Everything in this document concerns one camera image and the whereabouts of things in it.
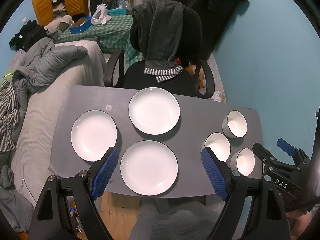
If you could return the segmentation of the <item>person's right hand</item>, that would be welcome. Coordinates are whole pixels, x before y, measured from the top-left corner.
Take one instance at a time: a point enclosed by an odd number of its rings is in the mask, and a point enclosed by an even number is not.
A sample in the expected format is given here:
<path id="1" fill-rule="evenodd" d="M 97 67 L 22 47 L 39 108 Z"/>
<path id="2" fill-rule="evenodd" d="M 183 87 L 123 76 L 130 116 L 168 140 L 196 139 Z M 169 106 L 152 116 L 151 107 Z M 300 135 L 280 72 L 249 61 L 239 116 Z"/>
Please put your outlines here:
<path id="1" fill-rule="evenodd" d="M 312 214 L 307 212 L 304 214 L 300 210 L 287 212 L 288 219 L 293 220 L 293 224 L 290 226 L 291 240 L 296 240 L 305 231 L 312 220 Z"/>

